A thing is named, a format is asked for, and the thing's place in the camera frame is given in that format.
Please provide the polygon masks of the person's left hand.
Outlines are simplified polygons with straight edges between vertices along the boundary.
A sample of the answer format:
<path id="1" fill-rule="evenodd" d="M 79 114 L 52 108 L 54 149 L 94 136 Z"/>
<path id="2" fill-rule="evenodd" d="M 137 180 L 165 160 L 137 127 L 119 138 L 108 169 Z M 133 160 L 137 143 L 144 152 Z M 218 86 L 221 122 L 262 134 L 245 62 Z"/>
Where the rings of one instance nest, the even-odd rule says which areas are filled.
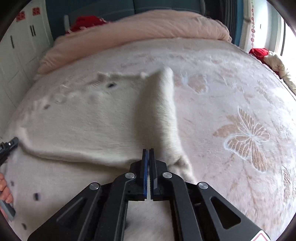
<path id="1" fill-rule="evenodd" d="M 11 194 L 10 189 L 7 186 L 7 182 L 4 178 L 4 175 L 0 173 L 0 199 L 5 201 L 6 203 L 10 204 L 13 203 L 13 196 Z"/>

